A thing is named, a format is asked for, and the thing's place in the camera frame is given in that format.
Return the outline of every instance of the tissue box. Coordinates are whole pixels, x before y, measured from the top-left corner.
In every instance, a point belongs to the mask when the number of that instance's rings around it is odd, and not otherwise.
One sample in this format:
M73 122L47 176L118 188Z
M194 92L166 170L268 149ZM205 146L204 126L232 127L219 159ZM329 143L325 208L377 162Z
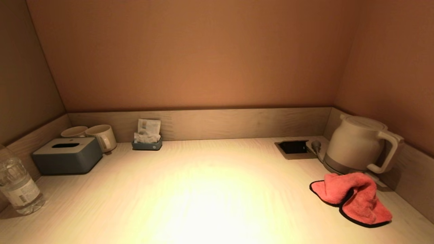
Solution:
M32 153L33 161L43 175L85 174L102 158L94 137L59 138Z
M146 150L146 151L158 151L163 145L163 140L160 140L157 143L131 143L133 145L133 150Z

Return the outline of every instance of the countertop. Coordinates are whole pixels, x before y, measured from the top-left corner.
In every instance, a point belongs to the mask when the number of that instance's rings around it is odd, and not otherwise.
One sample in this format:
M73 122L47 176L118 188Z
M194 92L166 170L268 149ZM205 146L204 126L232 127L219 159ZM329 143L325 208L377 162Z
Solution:
M45 205L0 213L0 243L433 243L434 224L387 187L392 223L365 228L309 190L328 171L286 160L275 142L320 137L119 143L86 175L43 176Z

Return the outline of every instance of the kettle lid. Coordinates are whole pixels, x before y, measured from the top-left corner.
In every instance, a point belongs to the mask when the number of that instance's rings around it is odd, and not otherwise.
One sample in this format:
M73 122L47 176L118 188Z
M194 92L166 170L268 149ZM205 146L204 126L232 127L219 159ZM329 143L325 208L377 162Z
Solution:
M385 124L365 117L350 116L345 118L345 120L352 125L369 130L387 130L387 126Z

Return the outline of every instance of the small gray tray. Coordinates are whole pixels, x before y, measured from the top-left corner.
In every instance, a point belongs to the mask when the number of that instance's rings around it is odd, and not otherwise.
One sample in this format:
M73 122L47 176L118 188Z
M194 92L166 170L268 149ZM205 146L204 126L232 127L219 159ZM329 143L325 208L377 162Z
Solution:
M133 150L158 151L163 145L163 140L160 139L157 143L131 143Z

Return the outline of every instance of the bottle label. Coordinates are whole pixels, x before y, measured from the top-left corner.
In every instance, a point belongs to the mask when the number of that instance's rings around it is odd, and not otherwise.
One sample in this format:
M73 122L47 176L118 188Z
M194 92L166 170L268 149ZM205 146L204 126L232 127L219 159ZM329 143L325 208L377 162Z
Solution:
M13 206L23 206L35 200L41 192L35 182L30 179L22 187L12 191L3 190L3 193Z

